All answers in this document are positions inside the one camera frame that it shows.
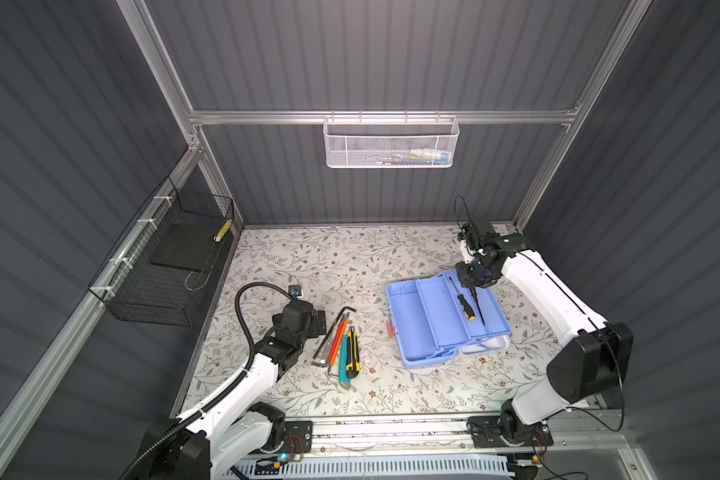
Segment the black yellow screwdriver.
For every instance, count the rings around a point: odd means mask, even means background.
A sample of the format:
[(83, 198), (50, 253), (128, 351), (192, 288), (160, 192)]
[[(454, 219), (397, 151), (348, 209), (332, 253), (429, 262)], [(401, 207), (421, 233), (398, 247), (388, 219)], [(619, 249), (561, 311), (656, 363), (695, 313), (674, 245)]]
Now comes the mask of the black yellow screwdriver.
[(453, 278), (449, 277), (448, 280), (454, 289), (456, 298), (460, 304), (460, 307), (462, 309), (462, 312), (463, 312), (465, 318), (469, 321), (475, 321), (476, 320), (475, 312), (474, 312), (473, 308), (471, 307), (471, 305), (469, 304), (469, 302), (466, 300), (466, 298), (463, 295), (463, 293), (461, 292), (460, 288), (456, 285)]

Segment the white blue tool box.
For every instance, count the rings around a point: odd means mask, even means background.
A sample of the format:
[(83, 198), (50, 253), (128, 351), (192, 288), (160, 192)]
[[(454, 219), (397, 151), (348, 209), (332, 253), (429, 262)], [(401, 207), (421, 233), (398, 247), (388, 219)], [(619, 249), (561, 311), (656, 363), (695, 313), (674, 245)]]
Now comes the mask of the white blue tool box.
[[(465, 318), (449, 277), (473, 308), (475, 321)], [(494, 292), (477, 289), (484, 326), (470, 291), (460, 285), (453, 269), (390, 283), (386, 294), (401, 360), (408, 370), (439, 366), (459, 355), (497, 353), (510, 346), (512, 329)]]

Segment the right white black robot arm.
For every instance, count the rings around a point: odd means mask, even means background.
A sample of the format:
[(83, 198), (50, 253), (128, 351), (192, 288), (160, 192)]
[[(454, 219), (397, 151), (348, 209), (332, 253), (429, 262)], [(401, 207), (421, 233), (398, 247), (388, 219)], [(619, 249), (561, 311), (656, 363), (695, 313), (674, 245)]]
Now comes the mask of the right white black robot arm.
[(509, 446), (543, 446), (550, 418), (590, 396), (624, 389), (633, 332), (579, 299), (524, 235), (501, 236), (472, 217), (456, 224), (462, 259), (455, 273), (463, 293), (475, 296), (500, 279), (510, 281), (542, 314), (561, 347), (542, 380), (502, 404), (493, 428)]

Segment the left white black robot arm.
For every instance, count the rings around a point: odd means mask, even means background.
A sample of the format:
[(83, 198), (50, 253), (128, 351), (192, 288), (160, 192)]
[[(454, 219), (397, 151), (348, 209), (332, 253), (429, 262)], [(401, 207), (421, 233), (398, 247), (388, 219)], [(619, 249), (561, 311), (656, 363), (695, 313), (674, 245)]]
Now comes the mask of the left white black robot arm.
[[(272, 327), (254, 341), (241, 299), (262, 287), (284, 295), (287, 304)], [(248, 346), (245, 363), (216, 390), (173, 419), (153, 422), (122, 479), (219, 479), (252, 452), (276, 456), (286, 436), (285, 413), (259, 397), (298, 363), (307, 340), (326, 333), (325, 312), (302, 299), (302, 288), (251, 282), (234, 299)]]

